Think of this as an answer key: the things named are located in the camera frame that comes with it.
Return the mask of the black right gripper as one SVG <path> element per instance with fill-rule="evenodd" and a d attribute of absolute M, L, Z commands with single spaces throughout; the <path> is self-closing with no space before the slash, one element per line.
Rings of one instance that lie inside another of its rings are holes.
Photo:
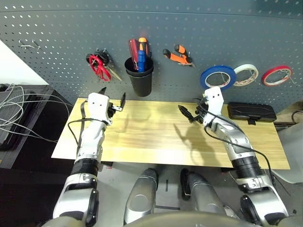
<path fill-rule="evenodd" d="M 204 117 L 208 111 L 208 104 L 206 104 L 205 101 L 201 98 L 194 98 L 193 100 L 197 104 L 195 113 L 198 115 L 198 120 L 184 106 L 178 105 L 178 109 L 188 119 L 190 123 L 195 122 L 196 120 L 199 123 L 203 123 Z"/>

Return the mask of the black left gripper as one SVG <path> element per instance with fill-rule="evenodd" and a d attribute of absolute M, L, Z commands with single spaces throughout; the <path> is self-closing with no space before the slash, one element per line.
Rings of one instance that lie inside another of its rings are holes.
<path fill-rule="evenodd" d="M 98 91 L 99 94 L 104 95 L 106 91 L 106 87 L 102 88 L 100 91 Z M 121 112 L 122 109 L 124 108 L 126 101 L 126 92 L 122 95 L 120 106 L 114 106 L 113 103 L 109 103 L 108 109 L 107 109 L 107 114 L 109 118 L 112 118 L 113 115 L 116 113 L 116 111 Z"/>

